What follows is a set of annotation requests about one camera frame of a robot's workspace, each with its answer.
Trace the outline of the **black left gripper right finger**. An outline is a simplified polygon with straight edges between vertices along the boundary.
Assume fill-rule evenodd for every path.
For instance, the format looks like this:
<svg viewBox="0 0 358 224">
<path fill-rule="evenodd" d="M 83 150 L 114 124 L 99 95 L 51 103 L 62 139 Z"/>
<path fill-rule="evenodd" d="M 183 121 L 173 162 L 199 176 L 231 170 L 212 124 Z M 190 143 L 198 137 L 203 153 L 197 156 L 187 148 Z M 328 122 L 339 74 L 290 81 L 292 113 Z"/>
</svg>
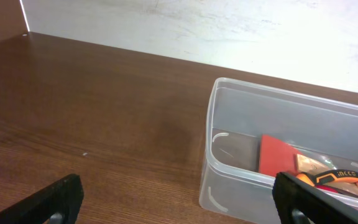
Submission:
<svg viewBox="0 0 358 224">
<path fill-rule="evenodd" d="M 282 223 L 358 224 L 358 210 L 287 172 L 276 175 L 272 195 Z"/>
</svg>

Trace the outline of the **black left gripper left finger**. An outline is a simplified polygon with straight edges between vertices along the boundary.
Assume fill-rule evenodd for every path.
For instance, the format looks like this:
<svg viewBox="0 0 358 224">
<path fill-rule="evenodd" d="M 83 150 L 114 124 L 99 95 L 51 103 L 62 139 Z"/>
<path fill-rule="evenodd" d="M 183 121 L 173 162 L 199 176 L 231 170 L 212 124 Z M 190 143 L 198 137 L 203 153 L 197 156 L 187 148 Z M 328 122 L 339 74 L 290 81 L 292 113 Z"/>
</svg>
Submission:
<svg viewBox="0 0 358 224">
<path fill-rule="evenodd" d="M 0 211 L 0 223 L 74 224 L 84 198 L 80 176 L 69 174 Z"/>
</svg>

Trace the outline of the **orange scraper wooden handle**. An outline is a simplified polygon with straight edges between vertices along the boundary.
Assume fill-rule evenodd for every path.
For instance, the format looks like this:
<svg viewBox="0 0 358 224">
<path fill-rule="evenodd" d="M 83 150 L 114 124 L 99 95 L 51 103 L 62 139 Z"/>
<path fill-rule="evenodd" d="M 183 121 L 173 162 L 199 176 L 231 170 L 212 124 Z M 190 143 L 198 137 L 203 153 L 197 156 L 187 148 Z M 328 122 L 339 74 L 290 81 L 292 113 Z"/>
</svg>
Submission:
<svg viewBox="0 0 358 224">
<path fill-rule="evenodd" d="M 358 162 L 306 149 L 295 148 L 279 139 L 263 135 L 260 142 L 259 173 L 276 176 L 287 172 L 295 177 L 301 172 L 316 175 L 328 170 L 346 169 L 358 172 Z M 325 185 L 344 184 L 331 182 Z"/>
</svg>

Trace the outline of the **yellow black needle-nose pliers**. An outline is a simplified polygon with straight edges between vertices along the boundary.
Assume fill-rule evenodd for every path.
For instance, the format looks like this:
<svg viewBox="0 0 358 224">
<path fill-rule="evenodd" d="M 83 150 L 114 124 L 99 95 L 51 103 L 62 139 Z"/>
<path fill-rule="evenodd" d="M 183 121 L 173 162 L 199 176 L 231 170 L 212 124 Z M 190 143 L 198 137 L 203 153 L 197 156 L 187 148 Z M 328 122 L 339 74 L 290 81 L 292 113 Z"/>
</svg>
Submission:
<svg viewBox="0 0 358 224">
<path fill-rule="evenodd" d="M 356 186 L 358 186 L 358 172 L 353 170 L 328 170 L 316 175 L 312 175 L 307 172 L 301 172 L 296 177 L 313 187 L 331 182 L 344 182 L 356 184 Z"/>
</svg>

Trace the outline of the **red black cutting pliers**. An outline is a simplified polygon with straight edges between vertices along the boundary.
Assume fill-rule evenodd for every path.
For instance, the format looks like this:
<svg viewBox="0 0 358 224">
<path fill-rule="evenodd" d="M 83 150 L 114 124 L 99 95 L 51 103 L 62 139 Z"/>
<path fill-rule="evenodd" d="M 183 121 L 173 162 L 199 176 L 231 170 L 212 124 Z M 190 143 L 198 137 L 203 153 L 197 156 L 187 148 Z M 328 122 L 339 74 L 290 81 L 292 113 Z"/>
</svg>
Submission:
<svg viewBox="0 0 358 224">
<path fill-rule="evenodd" d="M 355 184 L 317 185 L 316 188 L 358 198 L 358 187 Z"/>
</svg>

